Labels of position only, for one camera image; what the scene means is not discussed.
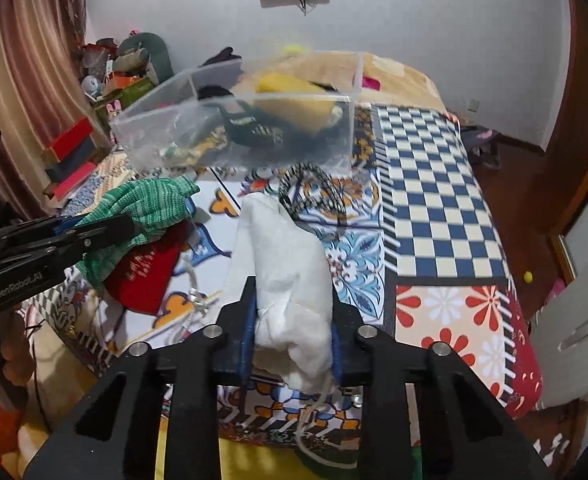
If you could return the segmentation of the green knitted cloth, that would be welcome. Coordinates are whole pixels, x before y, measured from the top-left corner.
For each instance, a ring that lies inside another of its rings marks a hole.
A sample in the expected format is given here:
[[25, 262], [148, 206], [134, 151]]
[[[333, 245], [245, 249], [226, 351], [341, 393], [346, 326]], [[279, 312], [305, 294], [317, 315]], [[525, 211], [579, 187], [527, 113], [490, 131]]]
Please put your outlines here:
[[77, 226], [126, 214], [137, 226], [138, 234], [111, 247], [88, 252], [76, 264], [77, 269], [94, 289], [102, 289], [108, 275], [132, 248], [156, 242], [171, 226], [192, 218], [185, 201], [198, 192], [198, 185], [188, 176], [132, 180], [113, 188]]

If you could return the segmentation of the white cloth drawstring bag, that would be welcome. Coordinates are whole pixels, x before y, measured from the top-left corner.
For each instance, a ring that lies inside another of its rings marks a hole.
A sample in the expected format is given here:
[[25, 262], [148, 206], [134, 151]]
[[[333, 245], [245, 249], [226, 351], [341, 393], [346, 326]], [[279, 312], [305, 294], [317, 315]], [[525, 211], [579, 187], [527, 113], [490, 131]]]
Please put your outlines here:
[[267, 194], [243, 200], [221, 304], [240, 300], [247, 278], [256, 279], [254, 367], [321, 392], [332, 366], [332, 275], [318, 237]]

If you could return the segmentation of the red fabric pouch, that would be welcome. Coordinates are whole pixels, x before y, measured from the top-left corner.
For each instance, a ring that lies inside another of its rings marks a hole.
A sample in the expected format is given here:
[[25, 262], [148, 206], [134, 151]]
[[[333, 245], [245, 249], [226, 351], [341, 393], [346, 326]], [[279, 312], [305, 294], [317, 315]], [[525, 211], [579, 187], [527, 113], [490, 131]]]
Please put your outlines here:
[[108, 295], [129, 311], [157, 315], [189, 230], [182, 221], [159, 240], [131, 248], [103, 281]]

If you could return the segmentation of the red book stack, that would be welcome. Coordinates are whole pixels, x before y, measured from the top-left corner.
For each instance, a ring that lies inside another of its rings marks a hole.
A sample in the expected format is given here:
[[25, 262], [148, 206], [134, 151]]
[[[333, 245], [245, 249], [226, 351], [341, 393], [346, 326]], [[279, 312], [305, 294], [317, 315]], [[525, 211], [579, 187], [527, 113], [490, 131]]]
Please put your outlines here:
[[93, 125], [84, 117], [41, 152], [44, 171], [50, 180], [44, 188], [47, 198], [60, 200], [96, 168], [99, 147], [94, 143], [93, 133]]

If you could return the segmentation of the green cardboard box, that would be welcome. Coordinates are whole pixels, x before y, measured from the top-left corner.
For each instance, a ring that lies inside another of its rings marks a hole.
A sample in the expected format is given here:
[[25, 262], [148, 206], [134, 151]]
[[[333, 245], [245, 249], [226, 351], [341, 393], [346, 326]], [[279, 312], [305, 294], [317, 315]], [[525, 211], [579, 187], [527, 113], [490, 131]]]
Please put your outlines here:
[[126, 88], [115, 90], [108, 96], [105, 96], [105, 98], [96, 101], [92, 107], [100, 122], [102, 122], [104, 127], [107, 127], [111, 112], [126, 110], [127, 107], [134, 104], [134, 102], [141, 99], [142, 96], [145, 96], [146, 93], [149, 93], [154, 88], [155, 84], [149, 78], [137, 79]]

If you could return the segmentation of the striped pink curtain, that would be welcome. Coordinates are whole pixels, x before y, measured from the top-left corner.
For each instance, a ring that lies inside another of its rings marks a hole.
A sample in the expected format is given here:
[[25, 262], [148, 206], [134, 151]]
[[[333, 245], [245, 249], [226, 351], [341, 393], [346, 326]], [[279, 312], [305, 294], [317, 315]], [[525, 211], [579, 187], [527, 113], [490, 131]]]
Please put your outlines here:
[[111, 143], [78, 78], [86, 0], [0, 0], [0, 197], [23, 218], [50, 214], [42, 152], [88, 118], [96, 146]]

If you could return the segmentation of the grey green plush toy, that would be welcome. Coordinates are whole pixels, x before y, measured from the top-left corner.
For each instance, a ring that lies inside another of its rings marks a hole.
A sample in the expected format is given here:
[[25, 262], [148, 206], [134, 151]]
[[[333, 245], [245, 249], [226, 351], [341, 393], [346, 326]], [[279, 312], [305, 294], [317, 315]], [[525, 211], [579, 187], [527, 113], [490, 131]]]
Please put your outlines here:
[[122, 41], [117, 48], [113, 70], [148, 76], [155, 86], [175, 75], [166, 42], [152, 32], [139, 32]]

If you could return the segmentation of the colourful patterned bed cover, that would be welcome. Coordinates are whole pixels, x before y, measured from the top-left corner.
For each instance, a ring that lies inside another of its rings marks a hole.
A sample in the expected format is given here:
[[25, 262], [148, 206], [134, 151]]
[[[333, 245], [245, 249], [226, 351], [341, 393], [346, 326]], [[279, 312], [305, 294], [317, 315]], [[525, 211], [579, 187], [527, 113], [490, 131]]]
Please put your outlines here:
[[245, 196], [277, 196], [283, 181], [303, 205], [297, 224], [324, 247], [342, 302], [404, 344], [450, 344], [510, 416], [530, 412], [542, 379], [458, 121], [423, 108], [362, 106], [355, 163], [333, 183], [344, 219], [321, 207], [326, 190], [311, 174], [193, 171], [193, 222], [157, 315], [98, 294], [75, 269], [27, 301], [37, 326], [30, 392], [39, 419], [59, 422], [134, 342], [161, 347], [198, 330], [205, 310], [219, 304]]

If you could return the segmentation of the dark purple garment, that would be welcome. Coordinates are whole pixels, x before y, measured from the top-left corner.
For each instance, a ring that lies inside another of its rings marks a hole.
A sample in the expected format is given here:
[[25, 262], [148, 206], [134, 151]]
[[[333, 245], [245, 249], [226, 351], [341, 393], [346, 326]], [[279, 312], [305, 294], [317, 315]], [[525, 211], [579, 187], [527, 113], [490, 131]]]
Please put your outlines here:
[[237, 60], [240, 60], [241, 58], [242, 58], [242, 56], [236, 54], [232, 47], [225, 47], [221, 51], [219, 51], [217, 54], [215, 54], [214, 56], [212, 56], [211, 58], [206, 60], [202, 64], [202, 67], [216, 65], [216, 64], [225, 63], [225, 62], [237, 61]]

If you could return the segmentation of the clear plastic storage bin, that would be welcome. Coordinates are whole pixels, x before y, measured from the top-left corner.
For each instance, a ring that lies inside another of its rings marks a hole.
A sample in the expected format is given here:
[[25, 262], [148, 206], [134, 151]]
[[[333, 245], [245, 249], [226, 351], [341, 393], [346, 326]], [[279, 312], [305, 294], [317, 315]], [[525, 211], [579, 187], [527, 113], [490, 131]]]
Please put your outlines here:
[[349, 174], [364, 59], [286, 53], [185, 70], [111, 121], [138, 171], [286, 169]]

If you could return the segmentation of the yellow plush headband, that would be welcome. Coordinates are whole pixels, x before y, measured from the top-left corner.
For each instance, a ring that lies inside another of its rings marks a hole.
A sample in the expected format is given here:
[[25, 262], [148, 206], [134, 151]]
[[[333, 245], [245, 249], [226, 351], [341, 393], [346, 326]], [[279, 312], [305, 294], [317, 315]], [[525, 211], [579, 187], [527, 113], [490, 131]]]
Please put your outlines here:
[[303, 55], [308, 50], [300, 44], [285, 44], [281, 49], [281, 55]]

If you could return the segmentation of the beige plush blanket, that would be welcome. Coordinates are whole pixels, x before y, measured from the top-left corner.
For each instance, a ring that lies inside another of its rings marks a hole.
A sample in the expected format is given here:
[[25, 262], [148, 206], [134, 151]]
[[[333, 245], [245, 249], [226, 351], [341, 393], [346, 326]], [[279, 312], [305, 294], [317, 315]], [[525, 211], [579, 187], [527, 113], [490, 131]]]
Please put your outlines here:
[[276, 72], [339, 92], [358, 92], [359, 103], [397, 105], [446, 113], [435, 82], [415, 68], [369, 52], [291, 53], [274, 60]]

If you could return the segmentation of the brown wooden door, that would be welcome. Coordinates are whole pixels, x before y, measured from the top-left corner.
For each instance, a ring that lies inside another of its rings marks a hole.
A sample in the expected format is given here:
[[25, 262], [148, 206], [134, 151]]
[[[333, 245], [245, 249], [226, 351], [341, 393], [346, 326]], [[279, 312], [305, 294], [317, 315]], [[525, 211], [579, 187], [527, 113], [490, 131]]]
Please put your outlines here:
[[544, 171], [548, 234], [567, 233], [588, 202], [588, 3], [569, 0], [569, 9], [567, 79]]

